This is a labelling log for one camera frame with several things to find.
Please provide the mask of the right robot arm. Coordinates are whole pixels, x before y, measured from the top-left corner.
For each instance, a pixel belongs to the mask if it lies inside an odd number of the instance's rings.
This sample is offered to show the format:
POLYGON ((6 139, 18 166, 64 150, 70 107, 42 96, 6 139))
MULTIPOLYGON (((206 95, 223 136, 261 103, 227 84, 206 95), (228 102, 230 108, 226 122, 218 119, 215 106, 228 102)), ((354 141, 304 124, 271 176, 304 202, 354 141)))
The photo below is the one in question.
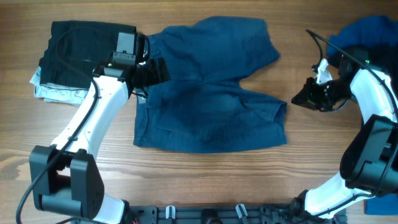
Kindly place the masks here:
POLYGON ((287 217, 294 223, 331 220, 356 202, 397 193, 397 97, 391 78, 370 63, 369 52, 362 47, 340 54, 336 80, 322 59, 291 102, 332 112, 339 109, 338 102, 353 100, 359 105, 363 125, 345 150, 339 172, 291 201, 287 217))

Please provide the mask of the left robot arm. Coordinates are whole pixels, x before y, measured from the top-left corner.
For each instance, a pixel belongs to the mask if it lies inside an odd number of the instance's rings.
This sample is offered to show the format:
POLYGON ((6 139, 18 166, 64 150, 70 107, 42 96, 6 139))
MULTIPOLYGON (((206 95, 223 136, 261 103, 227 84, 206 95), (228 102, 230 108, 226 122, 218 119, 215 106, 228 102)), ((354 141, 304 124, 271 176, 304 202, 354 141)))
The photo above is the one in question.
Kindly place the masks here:
POLYGON ((58 60, 90 82, 83 103, 49 146, 35 146, 29 157, 31 184, 18 205, 16 222, 32 196, 37 210, 68 216, 68 221, 137 223, 129 202, 106 194, 96 157, 109 126, 131 95, 147 98, 150 86, 170 79, 164 59, 151 59, 148 36, 121 32, 108 59, 87 75, 58 60))

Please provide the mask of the navy blue shorts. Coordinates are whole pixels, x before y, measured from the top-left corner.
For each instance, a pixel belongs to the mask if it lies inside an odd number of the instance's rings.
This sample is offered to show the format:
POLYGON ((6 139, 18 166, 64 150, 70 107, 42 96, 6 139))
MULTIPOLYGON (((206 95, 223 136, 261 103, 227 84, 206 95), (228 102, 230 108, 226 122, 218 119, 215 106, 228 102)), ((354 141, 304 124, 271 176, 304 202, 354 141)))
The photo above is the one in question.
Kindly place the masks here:
POLYGON ((190 153, 281 146, 286 102, 240 87, 279 58, 263 19, 213 16, 149 36, 170 80, 136 107, 134 145, 190 153))

